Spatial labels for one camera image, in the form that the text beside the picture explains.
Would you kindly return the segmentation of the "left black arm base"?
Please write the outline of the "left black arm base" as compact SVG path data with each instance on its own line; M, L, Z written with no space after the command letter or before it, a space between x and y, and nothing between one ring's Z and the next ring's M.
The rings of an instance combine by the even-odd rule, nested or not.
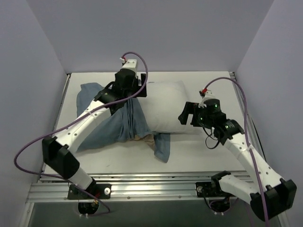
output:
M109 214L110 208L102 201L111 198L112 185L93 182L86 190L69 185L68 200L78 201L78 212L85 216Z

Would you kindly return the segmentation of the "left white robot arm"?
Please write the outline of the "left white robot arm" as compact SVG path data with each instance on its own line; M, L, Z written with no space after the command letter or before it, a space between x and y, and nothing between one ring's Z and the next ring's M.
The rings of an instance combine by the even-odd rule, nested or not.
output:
M133 97L146 97L148 73L137 76L131 69L121 69L115 80L97 93L85 111L71 124L42 140L43 160L64 180L79 187L84 198L96 191L94 179L80 166L74 156L80 144L102 123L103 114L113 114Z

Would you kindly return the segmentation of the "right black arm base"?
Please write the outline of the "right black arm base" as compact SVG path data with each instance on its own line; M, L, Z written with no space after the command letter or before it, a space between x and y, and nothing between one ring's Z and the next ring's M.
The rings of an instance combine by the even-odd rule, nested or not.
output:
M196 196L203 198L207 208L215 214L224 214L231 208L231 194L217 191L211 182L196 182Z

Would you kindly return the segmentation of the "blue plaid pillowcase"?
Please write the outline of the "blue plaid pillowcase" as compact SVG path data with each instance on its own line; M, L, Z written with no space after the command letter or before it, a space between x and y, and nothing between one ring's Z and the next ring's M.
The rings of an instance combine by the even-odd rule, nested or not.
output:
M80 144L77 152L103 148L117 142L144 141L155 157L167 163L170 157L170 134L154 132L145 119L137 98L128 100L113 115L109 110L104 113L104 120Z

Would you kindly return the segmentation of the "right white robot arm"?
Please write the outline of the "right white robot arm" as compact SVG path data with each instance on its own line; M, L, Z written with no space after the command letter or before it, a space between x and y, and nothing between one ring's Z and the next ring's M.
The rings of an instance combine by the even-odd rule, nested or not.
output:
M236 120L228 119L221 111L220 101L209 98L201 104L186 102L178 117L185 125L189 115L191 125L213 130L214 137L240 162L253 180L254 186L238 179L228 171L212 176L210 189L215 195L232 194L250 205L262 221L290 209L297 190L292 180L276 173L253 146L248 146L244 129Z

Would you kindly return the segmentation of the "white pillow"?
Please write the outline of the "white pillow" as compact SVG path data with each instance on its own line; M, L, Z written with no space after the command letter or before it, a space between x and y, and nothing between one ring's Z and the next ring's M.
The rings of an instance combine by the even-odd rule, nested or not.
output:
M151 82L147 83L146 88L147 97L139 97L138 101L151 131L183 134L200 132L190 124L180 124L178 120L185 103L189 101L182 81Z

